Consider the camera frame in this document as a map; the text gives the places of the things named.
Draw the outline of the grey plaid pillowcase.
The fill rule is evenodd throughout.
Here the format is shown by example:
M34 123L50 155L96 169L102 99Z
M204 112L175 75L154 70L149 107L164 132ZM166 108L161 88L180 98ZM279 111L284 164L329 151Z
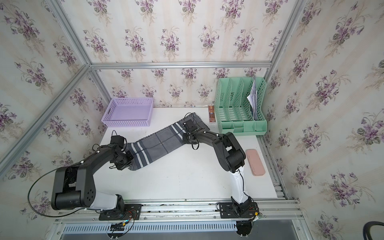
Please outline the grey plaid pillowcase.
M134 143L125 144L125 151L131 153L133 160L128 169L136 171L165 155L183 146L183 134L186 133L184 123L188 120L194 122L197 127L203 130L210 128L202 121L196 113L190 113L178 122L173 123L147 137Z

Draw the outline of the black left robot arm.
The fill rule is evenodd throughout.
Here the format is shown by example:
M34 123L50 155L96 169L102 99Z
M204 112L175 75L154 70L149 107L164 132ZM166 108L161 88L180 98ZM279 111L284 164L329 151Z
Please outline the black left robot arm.
M106 163L112 163L121 171L129 167L134 159L129 151L118 144L100 146L86 159L55 172L52 208L72 210L78 208L110 211L122 208L119 195L111 195L96 189L94 174Z

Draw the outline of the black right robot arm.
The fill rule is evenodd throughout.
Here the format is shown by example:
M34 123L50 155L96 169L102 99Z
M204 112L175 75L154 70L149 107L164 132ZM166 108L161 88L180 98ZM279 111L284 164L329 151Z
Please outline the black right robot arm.
M240 216L252 208L251 204L254 201L247 192L244 179L246 153L232 133L217 134L211 131L189 131L183 134L183 143L189 145L203 143L211 146L220 166L226 172L231 173L231 201L234 211Z

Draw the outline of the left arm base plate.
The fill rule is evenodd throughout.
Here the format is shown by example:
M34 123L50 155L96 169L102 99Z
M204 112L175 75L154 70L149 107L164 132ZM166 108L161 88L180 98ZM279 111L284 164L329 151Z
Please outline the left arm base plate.
M125 204L123 210L113 209L100 211L99 221L125 221L138 220L142 209L142 204Z

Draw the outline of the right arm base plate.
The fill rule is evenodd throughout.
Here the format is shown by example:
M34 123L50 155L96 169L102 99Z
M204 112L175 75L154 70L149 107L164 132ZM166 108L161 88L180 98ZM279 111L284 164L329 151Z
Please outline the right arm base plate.
M221 219L251 219L259 216L259 207L254 202L247 202L240 205L232 202L219 202L217 208Z

